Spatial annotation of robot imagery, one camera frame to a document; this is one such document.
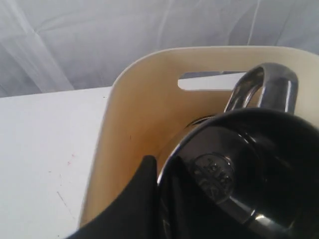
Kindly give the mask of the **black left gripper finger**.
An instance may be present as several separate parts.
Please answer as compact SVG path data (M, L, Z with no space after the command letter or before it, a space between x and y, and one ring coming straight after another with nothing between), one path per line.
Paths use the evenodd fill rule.
M157 161L146 155L120 195L69 239L158 239Z

